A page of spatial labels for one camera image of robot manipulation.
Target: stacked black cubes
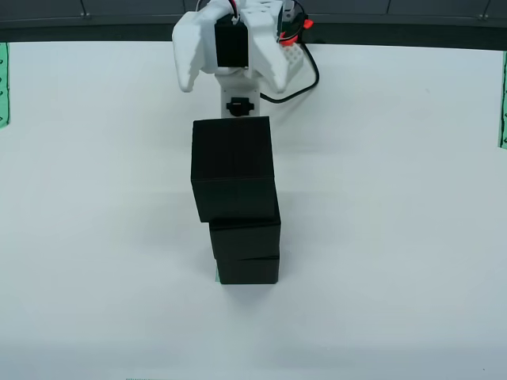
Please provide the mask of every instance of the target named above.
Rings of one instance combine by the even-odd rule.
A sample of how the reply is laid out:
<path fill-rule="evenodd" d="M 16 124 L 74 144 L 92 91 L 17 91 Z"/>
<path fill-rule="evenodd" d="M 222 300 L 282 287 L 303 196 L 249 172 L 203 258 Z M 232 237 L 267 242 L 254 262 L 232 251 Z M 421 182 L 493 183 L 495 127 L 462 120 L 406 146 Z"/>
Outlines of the stacked black cubes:
<path fill-rule="evenodd" d="M 194 122 L 192 187 L 220 282 L 276 283 L 281 220 L 269 118 Z"/>

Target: wire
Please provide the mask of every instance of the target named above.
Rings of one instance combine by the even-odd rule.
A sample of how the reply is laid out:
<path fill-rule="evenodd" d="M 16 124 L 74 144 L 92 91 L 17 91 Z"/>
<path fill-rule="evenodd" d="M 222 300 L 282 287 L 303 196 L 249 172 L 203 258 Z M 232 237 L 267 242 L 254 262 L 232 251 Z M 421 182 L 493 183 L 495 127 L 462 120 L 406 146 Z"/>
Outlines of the wire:
<path fill-rule="evenodd" d="M 238 18 L 238 6 L 236 6 L 235 0 L 228 0 L 229 4 L 232 6 L 232 10 L 234 11 L 234 17 Z M 198 0 L 196 5 L 196 12 L 200 11 L 200 4 L 203 2 L 203 0 Z"/>
<path fill-rule="evenodd" d="M 272 97 L 269 97 L 269 96 L 261 93 L 262 100 L 268 101 L 270 103 L 274 103 L 275 105 L 279 105 L 281 103 L 285 103 L 286 101 L 290 101 L 290 100 L 294 99 L 295 97 L 298 97 L 299 95 L 302 95 L 302 94 L 310 91 L 311 89 L 314 89 L 315 87 L 317 87 L 318 83 L 320 82 L 320 73 L 318 71 L 317 63 L 315 62 L 313 55 L 308 50 L 307 45 L 305 45 L 304 43 L 301 43 L 300 46 L 304 50 L 304 52 L 307 53 L 308 59 L 310 60 L 310 63 L 311 63 L 311 66 L 314 69 L 315 81 L 311 85 L 309 85 L 308 87 L 301 89 L 300 91 L 293 93 L 292 95 L 289 95 L 288 97 L 284 97 L 282 99 L 273 99 Z"/>
<path fill-rule="evenodd" d="M 303 14 L 303 19 L 302 19 L 301 25 L 299 26 L 299 28 L 298 28 L 298 30 L 297 30 L 296 33 L 294 33 L 290 37 L 280 38 L 280 41 L 289 41 L 289 40 L 292 40 L 293 38 L 299 36 L 303 32 L 303 30 L 304 30 L 304 21 L 307 19 L 307 12 L 304 10 L 303 4 L 301 4 L 298 0 L 292 0 L 292 1 L 301 9 L 301 13 Z"/>

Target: green tape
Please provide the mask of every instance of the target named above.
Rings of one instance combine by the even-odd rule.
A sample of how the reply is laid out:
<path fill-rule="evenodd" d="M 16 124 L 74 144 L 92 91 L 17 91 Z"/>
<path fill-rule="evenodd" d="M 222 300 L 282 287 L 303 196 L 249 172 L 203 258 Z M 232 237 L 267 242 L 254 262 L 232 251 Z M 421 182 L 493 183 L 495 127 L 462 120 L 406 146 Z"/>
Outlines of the green tape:
<path fill-rule="evenodd" d="M 0 43 L 0 128 L 10 120 L 9 45 Z"/>
<path fill-rule="evenodd" d="M 504 53 L 503 66 L 503 94 L 501 96 L 501 120 L 500 120 L 500 148 L 507 149 L 507 53 Z"/>

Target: white table surface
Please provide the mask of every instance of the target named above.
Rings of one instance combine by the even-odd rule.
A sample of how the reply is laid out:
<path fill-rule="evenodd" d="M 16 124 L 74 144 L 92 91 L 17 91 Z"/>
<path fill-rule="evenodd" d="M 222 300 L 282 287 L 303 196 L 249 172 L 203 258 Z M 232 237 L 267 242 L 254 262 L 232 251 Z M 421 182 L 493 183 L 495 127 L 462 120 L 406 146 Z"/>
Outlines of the white table surface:
<path fill-rule="evenodd" d="M 222 287 L 189 180 L 214 78 L 180 93 L 169 43 L 12 44 L 0 378 L 507 378 L 502 53 L 311 50 L 319 88 L 263 102 L 280 282 Z"/>

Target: black box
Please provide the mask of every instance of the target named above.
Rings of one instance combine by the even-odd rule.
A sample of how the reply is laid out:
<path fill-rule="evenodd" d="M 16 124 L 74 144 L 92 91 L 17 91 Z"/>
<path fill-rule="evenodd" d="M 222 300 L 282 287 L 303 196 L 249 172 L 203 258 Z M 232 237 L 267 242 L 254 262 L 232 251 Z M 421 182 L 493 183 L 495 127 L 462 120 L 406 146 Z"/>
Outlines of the black box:
<path fill-rule="evenodd" d="M 257 285 L 278 282 L 280 258 L 217 261 L 223 285 Z"/>
<path fill-rule="evenodd" d="M 248 67 L 248 28 L 234 24 L 230 14 L 215 24 L 215 46 L 219 67 Z"/>
<path fill-rule="evenodd" d="M 201 222 L 274 218 L 269 118 L 194 122 L 191 177 Z"/>
<path fill-rule="evenodd" d="M 209 223 L 216 260 L 248 260 L 280 256 L 281 220 L 278 202 L 272 219 L 225 219 Z"/>

